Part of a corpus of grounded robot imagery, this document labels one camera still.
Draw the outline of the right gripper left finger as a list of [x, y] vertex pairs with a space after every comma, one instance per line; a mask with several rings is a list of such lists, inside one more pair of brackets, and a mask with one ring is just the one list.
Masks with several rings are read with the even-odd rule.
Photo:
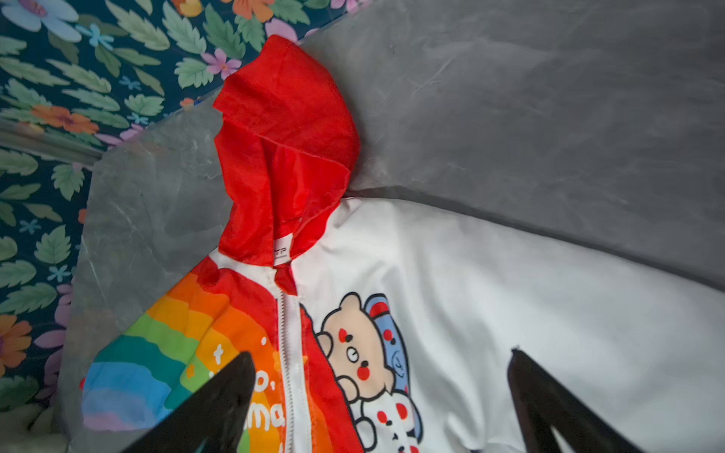
[[124, 453], [235, 452], [255, 382], [252, 357], [243, 352]]

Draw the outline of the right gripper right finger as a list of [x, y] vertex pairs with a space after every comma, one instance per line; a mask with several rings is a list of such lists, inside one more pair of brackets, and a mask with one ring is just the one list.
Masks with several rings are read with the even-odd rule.
[[574, 452], [638, 452], [524, 351], [507, 368], [515, 413], [528, 452], [560, 452], [560, 435]]

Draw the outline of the rainbow white red-hooded kids jacket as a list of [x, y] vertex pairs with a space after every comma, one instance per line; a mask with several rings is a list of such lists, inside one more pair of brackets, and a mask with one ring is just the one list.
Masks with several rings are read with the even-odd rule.
[[215, 100], [219, 246], [101, 350], [94, 431], [153, 428], [237, 355], [242, 452], [520, 452], [522, 347], [637, 447], [724, 449], [724, 296], [584, 247], [347, 197], [360, 141], [326, 69], [269, 38]]

